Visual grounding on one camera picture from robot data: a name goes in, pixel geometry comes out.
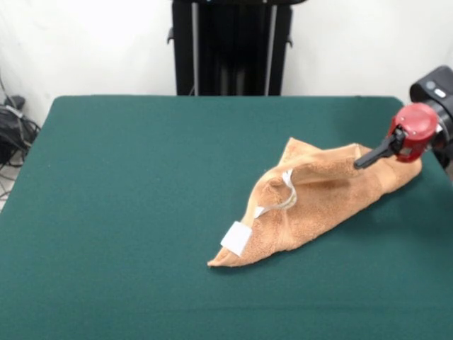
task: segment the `towel label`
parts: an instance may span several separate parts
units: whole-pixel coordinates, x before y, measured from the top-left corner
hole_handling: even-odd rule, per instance
[[[242,251],[245,249],[251,235],[252,228],[243,223],[235,222],[229,228],[228,232],[226,232],[220,244],[222,247],[225,247],[237,256],[240,256],[242,255]]]
[[[297,192],[296,188],[294,187],[294,184],[291,181],[291,175],[292,175],[292,169],[285,171],[282,174],[282,179],[285,185],[291,189],[291,194],[289,195],[289,198],[285,202],[281,202],[280,204],[277,205],[271,205],[269,207],[256,207],[255,209],[255,215],[254,218],[258,218],[261,215],[266,214],[269,210],[274,210],[274,209],[290,209],[294,204],[297,202]]]

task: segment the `green felt surface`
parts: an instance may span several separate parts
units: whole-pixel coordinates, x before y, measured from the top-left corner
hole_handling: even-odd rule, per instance
[[[290,136],[376,146],[392,98],[58,98],[0,215],[0,339],[451,339],[431,154],[302,248],[208,269]]]

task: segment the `orange towel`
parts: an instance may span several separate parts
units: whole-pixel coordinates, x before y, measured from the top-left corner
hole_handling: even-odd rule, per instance
[[[407,184],[421,171],[421,161],[410,164],[394,157],[380,159],[365,170],[354,161],[369,151],[359,144],[321,150],[291,138],[279,164],[264,174],[252,190],[241,223],[251,236],[240,256],[222,247],[208,266],[244,266],[278,251],[289,251],[317,238],[366,208],[385,193]],[[282,179],[291,171],[297,200],[255,218],[257,207],[285,202],[291,189]]]

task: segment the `black cable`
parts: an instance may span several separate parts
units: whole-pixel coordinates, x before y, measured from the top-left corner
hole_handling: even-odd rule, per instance
[[[6,180],[8,180],[8,181],[11,181],[11,182],[14,182],[14,181],[15,181],[14,178],[5,176],[5,175],[3,175],[3,174],[0,174],[0,177],[2,177],[3,179],[6,179]]]
[[[3,198],[3,197],[5,197],[5,196],[9,195],[10,193],[11,193],[11,190],[10,190],[10,191],[5,191],[4,193],[2,193],[2,194],[0,195],[0,198]]]

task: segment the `towel fold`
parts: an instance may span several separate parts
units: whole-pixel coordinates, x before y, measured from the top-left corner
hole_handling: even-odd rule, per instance
[[[369,151],[359,144],[321,150],[291,138],[279,164],[253,188],[241,222],[252,234],[241,256],[222,247],[208,266],[245,266],[278,251],[289,251],[317,238],[407,184],[421,171],[421,161],[404,164],[380,159],[365,170],[354,161]],[[269,210],[254,218],[257,207],[286,201],[291,189],[282,175],[292,169],[297,201],[288,209]]]

